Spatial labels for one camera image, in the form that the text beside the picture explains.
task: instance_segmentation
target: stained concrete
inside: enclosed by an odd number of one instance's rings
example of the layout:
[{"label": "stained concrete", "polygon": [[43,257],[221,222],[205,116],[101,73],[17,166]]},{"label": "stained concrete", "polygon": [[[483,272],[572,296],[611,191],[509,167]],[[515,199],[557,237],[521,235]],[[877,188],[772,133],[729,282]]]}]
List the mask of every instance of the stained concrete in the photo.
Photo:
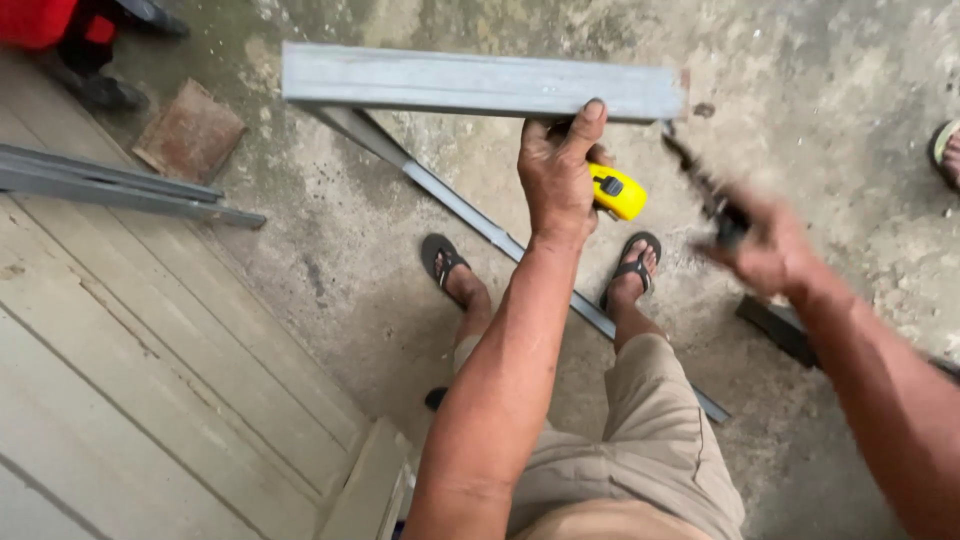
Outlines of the stained concrete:
[{"label": "stained concrete", "polygon": [[[447,234],[502,293],[514,264],[410,185],[279,97],[279,44],[350,45],[684,65],[691,103],[716,114],[681,127],[715,171],[787,198],[814,243],[918,345],[960,344],[960,215],[930,170],[930,132],[960,112],[960,6],[948,0],[169,0],[194,36],[121,43],[115,71],[169,101],[193,77],[251,130],[217,179],[258,233],[212,232],[252,287],[370,415],[421,440],[420,404],[449,381],[458,310],[418,259]],[[129,147],[154,111],[101,115]],[[408,148],[514,236],[528,235],[516,180],[520,122],[381,112]],[[734,319],[741,293],[694,258],[703,231],[656,128],[611,126],[618,166],[650,193],[635,223],[603,221],[578,287],[597,296],[637,229],[666,253],[640,301],[688,375],[733,418],[716,429],[747,508],[748,537],[902,537],[845,427],[829,382]],[[597,436],[609,342],[570,315],[550,419]]]}]

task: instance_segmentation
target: black flip-flop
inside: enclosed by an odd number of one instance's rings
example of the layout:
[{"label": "black flip-flop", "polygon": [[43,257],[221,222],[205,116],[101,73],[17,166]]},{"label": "black flip-flop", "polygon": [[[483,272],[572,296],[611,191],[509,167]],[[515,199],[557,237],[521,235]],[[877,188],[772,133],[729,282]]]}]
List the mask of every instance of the black flip-flop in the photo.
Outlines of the black flip-flop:
[{"label": "black flip-flop", "polygon": [[947,186],[953,191],[960,192],[960,186],[957,185],[957,179],[950,176],[947,168],[944,167],[944,151],[947,149],[947,141],[950,137],[960,130],[960,120],[946,122],[937,131],[933,132],[930,143],[926,146],[926,156],[930,159],[930,164],[940,173],[940,176],[947,182]]},{"label": "black flip-flop", "polygon": [[[440,269],[440,276],[437,275],[438,253],[443,253],[444,258],[444,265]],[[450,271],[453,270],[454,267],[463,264],[467,268],[470,268],[467,260],[460,257],[460,254],[457,253],[457,248],[453,247],[450,240],[447,240],[446,236],[442,234],[428,234],[420,245],[420,261],[423,263],[423,269],[430,275],[430,278],[440,286],[440,290],[456,302],[457,306],[466,308],[446,290],[446,280],[450,277]]]},{"label": "black flip-flop", "polygon": [[[640,278],[643,280],[643,294],[646,294],[647,291],[653,289],[654,282],[653,278],[650,276],[650,272],[647,272],[647,267],[643,265],[643,254],[640,254],[640,257],[636,258],[633,262],[624,262],[620,263],[624,257],[627,256],[627,252],[630,251],[630,248],[634,246],[640,240],[646,240],[648,246],[653,246],[654,255],[657,257],[657,264],[660,263],[660,255],[662,253],[662,247],[660,246],[660,241],[657,240],[656,236],[653,236],[652,233],[643,231],[642,233],[634,234],[627,240],[627,243],[623,246],[623,251],[620,252],[620,257],[616,259],[618,266],[616,270],[613,271],[613,277],[610,278],[610,281],[607,282],[607,288],[610,288],[610,283],[613,280],[623,276],[624,274],[630,274],[631,272],[639,274]],[[600,297],[599,306],[604,311],[607,310],[607,290],[603,291],[603,296]]]}]

